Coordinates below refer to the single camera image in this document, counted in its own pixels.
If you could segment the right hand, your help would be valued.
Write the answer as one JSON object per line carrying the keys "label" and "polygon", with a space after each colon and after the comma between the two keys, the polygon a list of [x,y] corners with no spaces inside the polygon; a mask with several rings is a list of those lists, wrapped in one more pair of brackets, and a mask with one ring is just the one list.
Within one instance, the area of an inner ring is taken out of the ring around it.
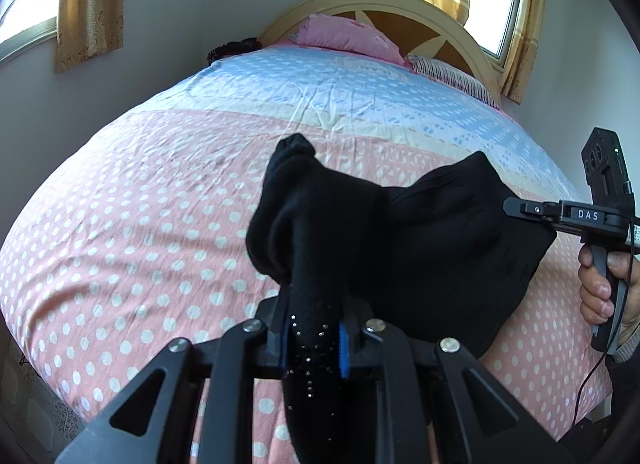
{"label": "right hand", "polygon": [[[588,325],[603,325],[614,315],[611,284],[594,267],[593,255],[584,245],[578,255],[580,280],[580,314]],[[625,344],[639,325],[639,260],[629,254],[612,252],[608,269],[616,278],[628,284],[627,302],[623,312],[618,345]]]}

